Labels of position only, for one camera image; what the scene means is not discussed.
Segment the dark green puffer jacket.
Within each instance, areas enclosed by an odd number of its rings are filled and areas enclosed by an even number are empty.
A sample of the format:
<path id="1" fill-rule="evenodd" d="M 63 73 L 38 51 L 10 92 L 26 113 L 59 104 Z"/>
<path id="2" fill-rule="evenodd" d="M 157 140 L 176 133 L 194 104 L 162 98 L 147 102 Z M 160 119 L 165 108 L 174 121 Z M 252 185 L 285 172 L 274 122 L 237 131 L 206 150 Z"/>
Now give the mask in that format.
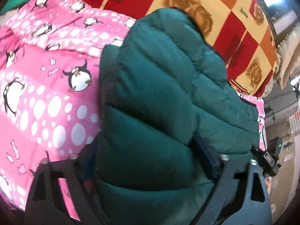
<path id="1" fill-rule="evenodd" d="M 96 187 L 108 224 L 190 224 L 214 183 L 193 134 L 247 161 L 258 111 L 231 87 L 225 64 L 194 20 L 164 8 L 136 21 L 100 60 Z"/>

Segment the beige window curtain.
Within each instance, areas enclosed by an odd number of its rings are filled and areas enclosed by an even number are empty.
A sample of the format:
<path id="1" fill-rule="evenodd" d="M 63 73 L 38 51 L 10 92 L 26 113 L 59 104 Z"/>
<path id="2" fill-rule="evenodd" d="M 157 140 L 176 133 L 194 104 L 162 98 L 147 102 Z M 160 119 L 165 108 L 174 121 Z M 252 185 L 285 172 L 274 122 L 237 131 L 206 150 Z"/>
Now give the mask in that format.
<path id="1" fill-rule="evenodd" d="M 289 76 L 299 66 L 299 24 L 279 45 L 280 63 L 274 79 L 281 89 L 284 89 Z"/>

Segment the pink penguin print quilt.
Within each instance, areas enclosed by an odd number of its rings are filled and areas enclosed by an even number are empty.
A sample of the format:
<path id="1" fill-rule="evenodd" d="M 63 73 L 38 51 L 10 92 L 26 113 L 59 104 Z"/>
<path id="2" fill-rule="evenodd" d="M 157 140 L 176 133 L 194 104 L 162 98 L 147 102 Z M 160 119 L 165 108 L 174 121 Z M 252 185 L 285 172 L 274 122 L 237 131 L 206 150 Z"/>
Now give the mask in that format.
<path id="1" fill-rule="evenodd" d="M 1 194 L 10 204 L 25 209 L 42 159 L 63 160 L 92 141 L 97 156 L 102 51 L 121 46 L 136 21 L 77 1 L 31 0 L 1 26 Z"/>

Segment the red orange rose blanket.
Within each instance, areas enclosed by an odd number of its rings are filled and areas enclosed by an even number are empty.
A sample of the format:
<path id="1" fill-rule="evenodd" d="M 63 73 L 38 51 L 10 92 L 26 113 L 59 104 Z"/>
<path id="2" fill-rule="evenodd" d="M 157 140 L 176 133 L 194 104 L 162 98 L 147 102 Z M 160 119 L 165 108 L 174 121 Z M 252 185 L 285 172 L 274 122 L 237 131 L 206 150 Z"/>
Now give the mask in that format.
<path id="1" fill-rule="evenodd" d="M 230 84 L 262 97 L 277 66 L 274 36 L 257 0 L 62 0 L 123 13 L 139 19 L 160 8 L 175 7 L 198 24 L 209 45 L 225 62 Z"/>

